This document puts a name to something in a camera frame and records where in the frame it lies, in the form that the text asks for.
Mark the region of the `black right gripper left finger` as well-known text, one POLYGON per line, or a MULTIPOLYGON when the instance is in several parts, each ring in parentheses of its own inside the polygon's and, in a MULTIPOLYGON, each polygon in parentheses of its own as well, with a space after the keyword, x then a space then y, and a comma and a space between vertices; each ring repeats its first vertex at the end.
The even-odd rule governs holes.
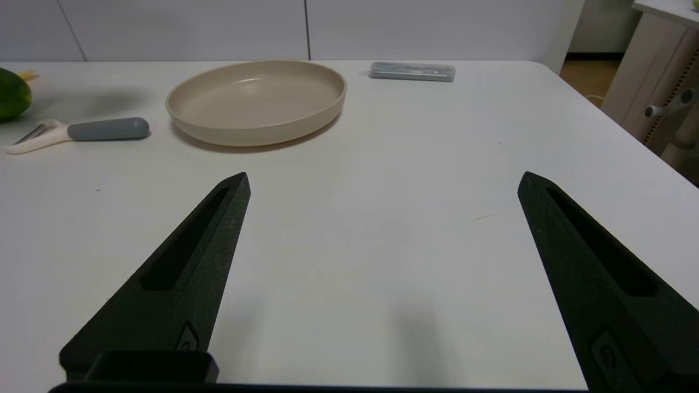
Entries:
POLYGON ((247 211, 240 172, 215 186, 100 310, 63 346, 70 382, 183 374, 203 361, 247 211))

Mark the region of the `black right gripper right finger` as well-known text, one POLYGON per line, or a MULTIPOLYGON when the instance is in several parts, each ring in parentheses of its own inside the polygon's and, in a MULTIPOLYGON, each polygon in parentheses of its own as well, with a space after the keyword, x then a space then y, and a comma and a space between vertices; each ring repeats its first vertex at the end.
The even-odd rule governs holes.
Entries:
POLYGON ((697 392, 697 309, 554 182, 517 194, 589 391, 697 392))

